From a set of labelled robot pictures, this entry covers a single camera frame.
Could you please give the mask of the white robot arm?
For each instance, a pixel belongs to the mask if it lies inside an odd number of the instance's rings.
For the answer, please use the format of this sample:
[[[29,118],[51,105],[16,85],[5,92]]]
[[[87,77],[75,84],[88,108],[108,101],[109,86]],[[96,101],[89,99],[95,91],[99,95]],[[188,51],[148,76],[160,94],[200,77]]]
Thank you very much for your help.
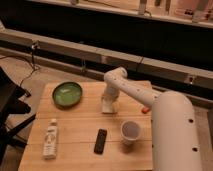
[[[151,109],[153,171],[202,171],[195,112],[184,94],[134,84],[123,67],[106,72],[104,81],[103,113],[118,112],[120,91]]]

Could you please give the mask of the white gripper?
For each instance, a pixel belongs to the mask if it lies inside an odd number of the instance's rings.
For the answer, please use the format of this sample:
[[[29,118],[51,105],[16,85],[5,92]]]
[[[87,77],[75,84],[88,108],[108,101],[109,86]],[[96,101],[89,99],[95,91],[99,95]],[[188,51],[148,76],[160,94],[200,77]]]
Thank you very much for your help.
[[[106,103],[114,103],[119,97],[119,90],[107,85],[102,95],[102,101]]]

